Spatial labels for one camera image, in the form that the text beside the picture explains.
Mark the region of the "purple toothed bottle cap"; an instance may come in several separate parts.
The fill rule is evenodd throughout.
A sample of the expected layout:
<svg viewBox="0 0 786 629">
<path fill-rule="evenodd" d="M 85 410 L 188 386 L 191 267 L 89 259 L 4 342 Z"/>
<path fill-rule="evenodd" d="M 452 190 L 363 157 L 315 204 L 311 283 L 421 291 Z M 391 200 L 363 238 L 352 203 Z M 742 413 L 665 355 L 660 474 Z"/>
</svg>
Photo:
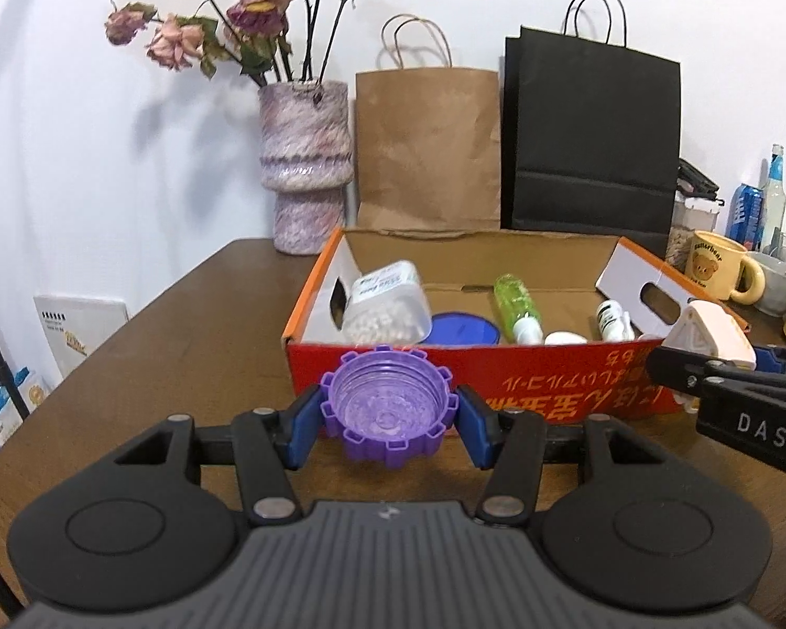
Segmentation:
<svg viewBox="0 0 786 629">
<path fill-rule="evenodd" d="M 348 459 L 389 469 L 439 450 L 460 406 L 449 369 L 420 349 L 348 352 L 319 385 L 326 433 Z"/>
</svg>

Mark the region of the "white round small lid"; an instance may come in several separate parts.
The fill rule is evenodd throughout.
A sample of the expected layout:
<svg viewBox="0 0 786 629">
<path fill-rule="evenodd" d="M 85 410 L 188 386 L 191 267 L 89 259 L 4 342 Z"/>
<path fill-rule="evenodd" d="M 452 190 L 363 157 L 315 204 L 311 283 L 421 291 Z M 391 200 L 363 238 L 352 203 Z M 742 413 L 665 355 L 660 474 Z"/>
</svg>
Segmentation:
<svg viewBox="0 0 786 629">
<path fill-rule="evenodd" d="M 588 339 L 571 331 L 553 331 L 543 339 L 543 344 L 548 346 L 585 345 Z"/>
</svg>

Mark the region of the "brown paper bag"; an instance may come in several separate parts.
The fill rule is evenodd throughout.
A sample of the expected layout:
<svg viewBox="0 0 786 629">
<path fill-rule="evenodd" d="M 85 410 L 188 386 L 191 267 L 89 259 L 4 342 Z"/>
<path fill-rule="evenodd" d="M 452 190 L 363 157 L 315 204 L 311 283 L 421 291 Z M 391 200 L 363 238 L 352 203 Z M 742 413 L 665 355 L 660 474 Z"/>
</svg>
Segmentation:
<svg viewBox="0 0 786 629">
<path fill-rule="evenodd" d="M 457 67 L 434 21 L 396 14 L 439 43 L 440 67 L 407 68 L 399 40 L 383 38 L 395 66 L 356 76 L 356 223 L 377 230 L 485 230 L 499 226 L 499 78 Z"/>
</svg>

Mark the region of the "small white spray bottle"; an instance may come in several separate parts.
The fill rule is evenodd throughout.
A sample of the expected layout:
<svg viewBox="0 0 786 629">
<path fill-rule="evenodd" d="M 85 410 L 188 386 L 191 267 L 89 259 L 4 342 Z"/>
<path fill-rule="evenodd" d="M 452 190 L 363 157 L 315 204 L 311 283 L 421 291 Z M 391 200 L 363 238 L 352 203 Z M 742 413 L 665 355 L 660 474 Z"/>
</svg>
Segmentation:
<svg viewBox="0 0 786 629">
<path fill-rule="evenodd" d="M 629 342 L 636 338 L 629 313 L 616 300 L 605 300 L 596 310 L 603 342 Z"/>
</svg>

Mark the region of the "blue round lid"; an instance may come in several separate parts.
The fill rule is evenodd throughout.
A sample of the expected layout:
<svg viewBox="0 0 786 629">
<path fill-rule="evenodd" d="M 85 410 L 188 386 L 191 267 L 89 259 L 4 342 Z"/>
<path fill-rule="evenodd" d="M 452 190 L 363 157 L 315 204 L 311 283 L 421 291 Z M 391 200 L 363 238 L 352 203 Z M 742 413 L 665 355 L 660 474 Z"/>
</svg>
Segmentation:
<svg viewBox="0 0 786 629">
<path fill-rule="evenodd" d="M 487 318 L 469 312 L 449 311 L 431 317 L 431 330 L 421 341 L 430 346 L 491 346 L 501 341 L 501 331 Z"/>
</svg>

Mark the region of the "green clear plastic bottle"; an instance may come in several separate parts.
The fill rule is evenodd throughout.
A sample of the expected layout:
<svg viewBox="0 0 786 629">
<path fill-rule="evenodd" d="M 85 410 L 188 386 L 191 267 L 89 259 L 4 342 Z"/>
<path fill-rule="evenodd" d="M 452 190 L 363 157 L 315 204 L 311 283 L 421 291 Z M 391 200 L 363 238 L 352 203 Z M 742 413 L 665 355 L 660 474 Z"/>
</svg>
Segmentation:
<svg viewBox="0 0 786 629">
<path fill-rule="evenodd" d="M 504 274 L 494 283 L 494 298 L 505 335 L 517 345 L 543 344 L 541 314 L 524 281 L 514 274 Z"/>
</svg>

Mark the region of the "red cardboard box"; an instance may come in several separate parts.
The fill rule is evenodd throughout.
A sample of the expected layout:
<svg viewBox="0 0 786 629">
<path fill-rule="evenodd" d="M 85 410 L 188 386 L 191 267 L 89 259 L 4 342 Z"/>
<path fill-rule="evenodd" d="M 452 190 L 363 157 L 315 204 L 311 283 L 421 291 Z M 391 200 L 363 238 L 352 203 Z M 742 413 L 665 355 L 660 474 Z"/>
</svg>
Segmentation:
<svg viewBox="0 0 786 629">
<path fill-rule="evenodd" d="M 707 294 L 625 237 L 347 229 L 327 243 L 282 334 L 297 391 L 359 345 L 337 314 L 353 283 L 409 262 L 433 320 L 421 349 L 489 406 L 532 410 L 551 423 L 676 412 L 672 392 L 650 380 L 646 358 L 677 315 Z M 521 278 L 547 334 L 569 332 L 578 342 L 513 344 L 493 294 L 504 274 Z"/>
</svg>

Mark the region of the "black paper bag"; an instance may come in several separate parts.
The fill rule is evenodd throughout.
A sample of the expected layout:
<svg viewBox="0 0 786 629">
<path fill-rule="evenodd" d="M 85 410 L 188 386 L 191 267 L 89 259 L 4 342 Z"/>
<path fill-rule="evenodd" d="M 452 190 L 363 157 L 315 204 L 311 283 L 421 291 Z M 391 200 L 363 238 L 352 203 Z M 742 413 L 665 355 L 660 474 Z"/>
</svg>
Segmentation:
<svg viewBox="0 0 786 629">
<path fill-rule="evenodd" d="M 501 209 L 507 230 L 626 237 L 663 256 L 682 87 L 676 61 L 586 40 L 571 0 L 557 32 L 505 41 Z"/>
</svg>

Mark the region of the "pink marbled ceramic vase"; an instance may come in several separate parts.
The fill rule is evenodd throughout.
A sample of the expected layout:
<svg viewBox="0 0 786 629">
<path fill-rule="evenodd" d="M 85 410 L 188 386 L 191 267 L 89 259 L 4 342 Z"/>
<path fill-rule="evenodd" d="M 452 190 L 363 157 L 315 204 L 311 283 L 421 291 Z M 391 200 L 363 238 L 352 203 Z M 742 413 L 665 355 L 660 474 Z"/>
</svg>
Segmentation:
<svg viewBox="0 0 786 629">
<path fill-rule="evenodd" d="M 275 193 L 274 246 L 316 256 L 345 223 L 353 180 L 349 94 L 339 81 L 278 82 L 259 90 L 261 183 Z"/>
</svg>

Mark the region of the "clear jar with black clips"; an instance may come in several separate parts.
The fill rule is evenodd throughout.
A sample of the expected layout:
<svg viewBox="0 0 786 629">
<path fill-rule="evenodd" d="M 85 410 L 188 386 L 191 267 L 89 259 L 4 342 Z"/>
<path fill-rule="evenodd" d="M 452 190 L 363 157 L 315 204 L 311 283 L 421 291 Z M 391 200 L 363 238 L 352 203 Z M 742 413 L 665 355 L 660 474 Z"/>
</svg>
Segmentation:
<svg viewBox="0 0 786 629">
<path fill-rule="evenodd" d="M 672 224 L 666 247 L 666 263 L 681 273 L 686 270 L 687 257 L 694 233 L 712 232 L 724 200 L 720 188 L 686 159 L 679 159 L 676 198 Z"/>
</svg>

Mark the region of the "grey ceramic bowl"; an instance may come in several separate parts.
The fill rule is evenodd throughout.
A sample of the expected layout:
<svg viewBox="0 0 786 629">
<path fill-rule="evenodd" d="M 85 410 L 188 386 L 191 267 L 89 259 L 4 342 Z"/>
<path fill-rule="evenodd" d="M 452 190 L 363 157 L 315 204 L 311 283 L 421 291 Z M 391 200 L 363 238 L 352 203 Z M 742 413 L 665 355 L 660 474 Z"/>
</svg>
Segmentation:
<svg viewBox="0 0 786 629">
<path fill-rule="evenodd" d="M 764 277 L 766 277 L 764 294 L 754 304 L 754 307 L 771 317 L 784 318 L 786 315 L 786 262 L 764 253 L 751 253 L 751 257 L 760 264 Z"/>
</svg>

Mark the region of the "blue soda can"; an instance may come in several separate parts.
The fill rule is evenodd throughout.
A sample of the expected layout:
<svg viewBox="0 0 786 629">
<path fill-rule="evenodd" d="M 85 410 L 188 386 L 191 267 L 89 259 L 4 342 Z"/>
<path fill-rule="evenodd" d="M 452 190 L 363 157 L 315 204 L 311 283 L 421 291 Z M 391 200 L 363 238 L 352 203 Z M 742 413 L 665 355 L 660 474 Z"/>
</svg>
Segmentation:
<svg viewBox="0 0 786 629">
<path fill-rule="evenodd" d="M 764 194 L 756 186 L 741 183 L 734 192 L 728 212 L 726 236 L 751 252 L 758 250 L 762 238 Z"/>
</svg>

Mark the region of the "cream cube-shaped plastic item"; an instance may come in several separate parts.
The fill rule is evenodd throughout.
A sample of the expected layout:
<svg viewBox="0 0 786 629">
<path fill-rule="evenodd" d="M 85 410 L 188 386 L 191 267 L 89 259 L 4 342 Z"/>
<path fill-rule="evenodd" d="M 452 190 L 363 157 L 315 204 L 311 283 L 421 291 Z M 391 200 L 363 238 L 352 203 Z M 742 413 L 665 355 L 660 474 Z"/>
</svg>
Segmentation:
<svg viewBox="0 0 786 629">
<path fill-rule="evenodd" d="M 660 346 L 747 362 L 750 366 L 757 359 L 736 318 L 715 302 L 703 300 L 694 300 L 684 308 Z M 696 415 L 698 398 L 674 391 L 673 398 L 689 415 Z"/>
</svg>

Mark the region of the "yellow bear mug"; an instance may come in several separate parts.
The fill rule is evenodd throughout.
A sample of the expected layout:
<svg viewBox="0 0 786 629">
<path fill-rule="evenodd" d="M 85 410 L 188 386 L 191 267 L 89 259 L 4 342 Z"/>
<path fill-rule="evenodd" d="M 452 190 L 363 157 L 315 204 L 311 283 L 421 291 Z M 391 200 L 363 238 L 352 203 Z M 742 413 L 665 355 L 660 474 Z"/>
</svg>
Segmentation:
<svg viewBox="0 0 786 629">
<path fill-rule="evenodd" d="M 746 247 L 713 232 L 693 233 L 687 278 L 714 300 L 756 304 L 766 292 L 766 275 Z"/>
</svg>

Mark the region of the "dried pink rose bouquet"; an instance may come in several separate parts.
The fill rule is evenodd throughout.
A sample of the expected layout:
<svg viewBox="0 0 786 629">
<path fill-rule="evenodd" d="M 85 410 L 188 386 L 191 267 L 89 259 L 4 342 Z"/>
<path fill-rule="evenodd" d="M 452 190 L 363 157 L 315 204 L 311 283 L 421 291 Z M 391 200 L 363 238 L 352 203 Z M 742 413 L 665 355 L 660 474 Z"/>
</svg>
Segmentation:
<svg viewBox="0 0 786 629">
<path fill-rule="evenodd" d="M 118 6 L 104 22 L 107 41 L 124 47 L 151 30 L 146 56 L 171 71 L 197 67 L 211 78 L 221 62 L 266 86 L 278 82 L 321 84 L 345 10 L 356 0 L 217 0 L 201 4 L 210 14 L 159 13 L 149 3 Z"/>
</svg>

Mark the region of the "clear cotton swab box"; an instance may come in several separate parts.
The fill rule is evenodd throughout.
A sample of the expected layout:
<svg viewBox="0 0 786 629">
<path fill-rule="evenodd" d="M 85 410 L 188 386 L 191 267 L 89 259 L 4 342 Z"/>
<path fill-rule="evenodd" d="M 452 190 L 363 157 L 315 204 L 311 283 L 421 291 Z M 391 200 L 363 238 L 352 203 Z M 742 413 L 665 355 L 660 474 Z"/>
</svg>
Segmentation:
<svg viewBox="0 0 786 629">
<path fill-rule="evenodd" d="M 342 332 L 355 345 L 410 346 L 433 325 L 416 266 L 399 260 L 360 276 L 351 286 Z"/>
</svg>

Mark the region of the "white booklet against wall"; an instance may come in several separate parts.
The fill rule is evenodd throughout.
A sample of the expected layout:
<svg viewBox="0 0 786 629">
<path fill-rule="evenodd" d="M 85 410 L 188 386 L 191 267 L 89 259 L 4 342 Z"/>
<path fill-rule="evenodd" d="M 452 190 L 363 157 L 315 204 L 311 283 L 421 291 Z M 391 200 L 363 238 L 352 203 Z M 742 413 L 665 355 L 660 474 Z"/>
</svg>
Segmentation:
<svg viewBox="0 0 786 629">
<path fill-rule="evenodd" d="M 82 365 L 129 320 L 126 304 L 120 300 L 35 296 L 34 304 L 63 378 Z"/>
</svg>

